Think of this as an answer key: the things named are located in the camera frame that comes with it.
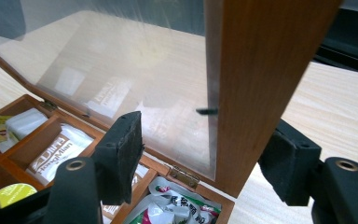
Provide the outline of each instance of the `yellow round label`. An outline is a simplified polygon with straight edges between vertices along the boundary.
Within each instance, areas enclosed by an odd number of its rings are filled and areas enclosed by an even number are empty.
[[[4,208],[36,193],[36,189],[28,184],[13,184],[0,189],[0,207]]]

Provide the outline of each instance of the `light wood tabletop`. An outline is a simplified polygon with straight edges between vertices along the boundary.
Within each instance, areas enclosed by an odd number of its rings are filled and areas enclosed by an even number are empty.
[[[0,69],[0,108],[24,93],[29,92]],[[310,63],[282,118],[323,148],[323,161],[358,162],[358,73]],[[258,165],[235,202],[229,223],[312,223],[313,201],[286,206]]]

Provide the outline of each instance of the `glass panel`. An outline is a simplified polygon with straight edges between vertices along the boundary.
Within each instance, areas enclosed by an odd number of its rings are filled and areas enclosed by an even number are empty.
[[[0,56],[27,81],[107,124],[141,110],[147,147],[214,179],[202,0],[6,2]]]

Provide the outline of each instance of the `wooden table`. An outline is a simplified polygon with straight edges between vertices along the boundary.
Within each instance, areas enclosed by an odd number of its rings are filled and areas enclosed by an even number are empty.
[[[0,69],[0,108],[24,93]],[[323,148],[322,160],[358,161],[358,73],[310,63],[282,118]],[[287,207],[258,166],[235,201],[229,223],[312,222],[312,201],[308,207]]]

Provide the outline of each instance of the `brass hinge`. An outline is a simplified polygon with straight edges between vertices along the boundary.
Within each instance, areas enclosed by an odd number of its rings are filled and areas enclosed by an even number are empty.
[[[180,182],[188,185],[192,189],[195,189],[200,182],[199,177],[197,177],[196,175],[192,175],[189,172],[186,172],[177,166],[173,166],[171,168],[169,175],[179,180]]]
[[[45,102],[42,103],[42,106],[50,112],[58,108],[54,103],[48,100],[45,100]]]

